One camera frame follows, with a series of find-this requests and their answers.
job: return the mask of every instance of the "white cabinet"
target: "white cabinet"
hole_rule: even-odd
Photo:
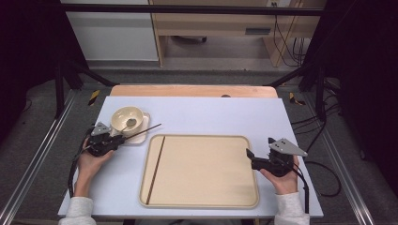
[[[70,4],[147,5],[146,0],[61,0]],[[90,61],[158,61],[149,13],[67,12]]]

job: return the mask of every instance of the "tray rim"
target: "tray rim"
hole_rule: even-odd
[[[202,205],[202,204],[174,204],[174,205],[165,205],[165,204],[146,204],[145,202],[142,201],[141,199],[141,195],[142,195],[142,191],[143,191],[143,182],[145,179],[145,172],[147,170],[146,164],[149,160],[149,150],[150,150],[150,146],[152,143],[152,140],[159,137],[159,136],[172,136],[172,137],[176,137],[176,136],[182,136],[182,137],[227,137],[227,138],[243,138],[247,144],[248,144],[248,148],[251,148],[251,143],[249,141],[249,139],[243,135],[233,135],[233,134],[177,134],[177,133],[172,133],[172,134],[155,134],[154,136],[151,137],[151,139],[149,140],[149,144],[148,147],[146,149],[146,154],[145,154],[145,164],[144,164],[144,169],[143,172],[141,174],[141,185],[140,185],[140,191],[139,191],[139,195],[138,195],[138,200],[139,203],[146,208],[167,208],[167,209],[173,209],[173,208],[178,208],[178,209],[251,209],[254,208],[255,206],[257,206],[257,204],[260,201],[260,194],[259,194],[259,190],[258,190],[258,183],[257,183],[257,177],[255,175],[254,170],[252,170],[252,178],[254,181],[254,189],[255,189],[255,202],[253,204],[250,205]]]

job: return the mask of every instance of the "white tabletop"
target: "white tabletop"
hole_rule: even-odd
[[[269,218],[277,203],[273,185],[256,173],[259,203],[251,209],[148,208],[140,204],[139,194],[149,140],[156,134],[241,135],[249,139],[257,157],[268,158],[268,137],[286,138],[297,144],[282,100],[251,97],[107,97],[98,121],[110,126],[119,108],[136,106],[150,114],[150,126],[162,123],[147,133],[140,144],[121,145],[92,182],[93,215],[108,218]],[[299,158],[300,168],[310,187],[310,215],[323,217],[313,183]],[[304,191],[298,189],[304,206]],[[64,216],[69,205],[67,194],[58,214]]]

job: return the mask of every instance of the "hand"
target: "hand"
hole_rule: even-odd
[[[91,180],[100,170],[104,162],[109,160],[114,154],[114,150],[109,151],[102,157],[94,157],[88,152],[84,151],[79,156],[78,168],[79,175],[75,184],[75,197],[88,197],[88,190],[90,189]]]
[[[297,156],[293,156],[293,161],[295,165],[294,169],[298,169],[299,159]],[[278,195],[291,194],[298,192],[298,175],[291,171],[283,177],[274,176],[271,172],[261,169],[260,173],[262,173],[275,187],[276,193]]]

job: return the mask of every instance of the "bowl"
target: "bowl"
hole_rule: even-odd
[[[137,123],[134,126],[128,127],[127,121],[129,119],[135,119]],[[111,127],[118,134],[122,134],[125,137],[129,137],[140,131],[143,126],[144,114],[143,112],[134,106],[128,106],[118,109],[111,118]]]

